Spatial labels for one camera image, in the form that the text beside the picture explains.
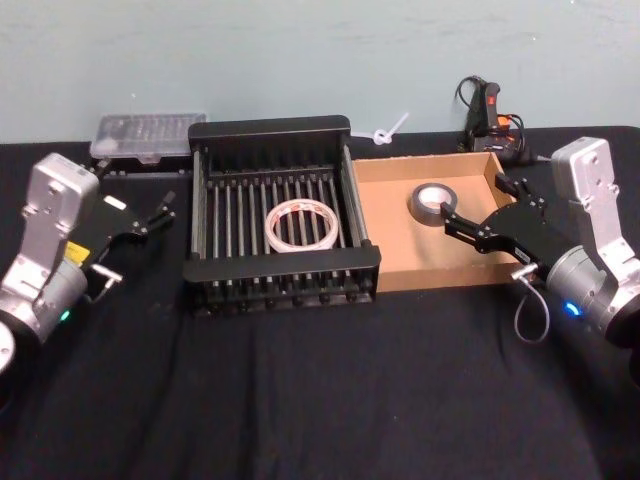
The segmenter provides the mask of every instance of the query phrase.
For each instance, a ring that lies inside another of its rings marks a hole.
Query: cardboard box
[[[513,199],[495,187],[502,168],[491,153],[399,157],[354,162],[369,238],[382,252],[378,292],[507,283],[516,260],[480,254],[418,223],[408,208],[413,190],[436,182],[456,192],[456,211],[481,223]]]

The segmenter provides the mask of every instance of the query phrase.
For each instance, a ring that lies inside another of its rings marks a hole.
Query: black cable
[[[473,109],[474,111],[478,111],[477,107],[476,108],[471,107],[471,104],[467,102],[467,100],[462,95],[462,86],[467,82],[473,82],[476,88],[478,88],[480,85],[486,82],[482,78],[478,77],[477,75],[464,77],[462,80],[460,80],[460,83],[458,84],[458,88],[456,88],[456,93],[454,95],[454,97],[458,97],[460,101],[464,103],[469,110]]]
[[[517,115],[515,113],[505,113],[505,114],[500,114],[499,116],[508,118],[509,121],[511,121],[518,128],[518,133],[520,135],[520,144],[518,145],[518,152],[523,153],[527,145],[526,137],[524,133],[524,120],[522,120],[522,117],[520,115]]]

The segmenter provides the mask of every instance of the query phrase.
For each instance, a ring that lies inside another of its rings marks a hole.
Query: tape roll
[[[440,204],[447,203],[454,210],[458,205],[458,196],[441,183],[425,183],[418,186],[409,199],[411,216],[423,225],[440,227],[444,220],[440,215]]]
[[[326,225],[328,225],[327,234],[317,243],[312,243],[304,246],[292,245],[278,238],[278,236],[273,231],[274,227],[282,217],[300,211],[316,213],[324,217],[324,219],[326,220]],[[333,247],[333,244],[336,243],[336,240],[338,238],[338,217],[333,212],[333,210],[327,207],[324,203],[307,198],[288,200],[279,205],[276,205],[269,212],[264,223],[267,242],[269,242],[271,248],[273,248],[278,253],[329,250]]]

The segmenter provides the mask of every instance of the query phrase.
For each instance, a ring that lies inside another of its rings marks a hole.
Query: black table
[[[640,250],[640,130],[540,129],[529,141],[550,154],[582,135],[611,142],[623,230]],[[454,149],[449,133],[352,146],[354,158]],[[0,147],[1,272],[19,246],[30,168],[51,151],[88,159],[86,143]],[[553,200],[549,165],[510,173]],[[515,285],[194,319],[182,306],[188,176],[103,189],[139,211],[173,189],[177,221],[164,241],[117,253],[126,285],[52,336],[0,417],[0,478],[640,478],[629,353],[557,300],[538,347],[513,333]],[[576,236],[565,205],[550,215]]]

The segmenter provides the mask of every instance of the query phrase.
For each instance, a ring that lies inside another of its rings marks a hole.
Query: duct tape roll
[[[458,197],[446,185],[425,183],[411,194],[409,211],[417,222],[429,227],[440,227],[444,225],[444,220],[440,216],[441,203],[447,203],[455,210]]]

